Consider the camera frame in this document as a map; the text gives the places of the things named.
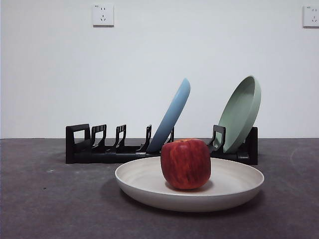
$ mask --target red apple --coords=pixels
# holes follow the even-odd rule
[[[164,144],[160,165],[167,182],[178,189],[194,189],[210,177],[210,154],[200,139],[188,138]]]

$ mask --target dish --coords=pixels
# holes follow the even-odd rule
[[[251,200],[264,182],[257,169],[234,161],[211,158],[211,177],[194,190],[176,190],[164,179],[160,157],[142,158],[119,166],[120,188],[146,205],[180,212],[211,212]]]
[[[261,101],[261,89],[253,76],[245,78],[230,97],[219,126],[226,127],[224,153],[235,153],[244,142],[256,120]],[[216,146],[221,135],[216,135]]]
[[[185,78],[161,120],[152,141],[147,147],[147,153],[157,152],[161,149],[176,124],[178,117],[186,104],[189,93],[190,83],[188,79]]]

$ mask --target wall outlet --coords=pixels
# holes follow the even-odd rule
[[[114,5],[101,4],[92,7],[93,26],[114,26]]]
[[[319,5],[304,6],[304,27],[319,27]]]

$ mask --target table surface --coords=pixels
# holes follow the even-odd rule
[[[319,139],[260,139],[261,192],[211,213],[131,199],[116,183],[120,164],[65,164],[64,139],[0,145],[3,239],[319,238]]]

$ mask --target black dish rack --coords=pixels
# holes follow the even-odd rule
[[[160,156],[160,151],[147,152],[147,147],[151,141],[152,126],[146,128],[146,138],[144,144],[130,146],[125,145],[126,125],[116,127],[116,138],[113,145],[105,145],[106,124],[92,127],[90,133],[89,124],[79,124],[66,127],[66,163],[125,163],[139,158]],[[74,132],[84,131],[84,140],[75,142]],[[99,143],[95,144],[95,135],[103,132],[103,137]],[[214,146],[216,133],[221,134],[221,143]],[[213,136],[207,146],[210,156],[232,160],[249,165],[258,164],[258,129],[252,127],[247,138],[238,148],[236,153],[224,153],[226,128],[218,125],[213,126]],[[174,141],[174,128],[170,132],[166,143]]]

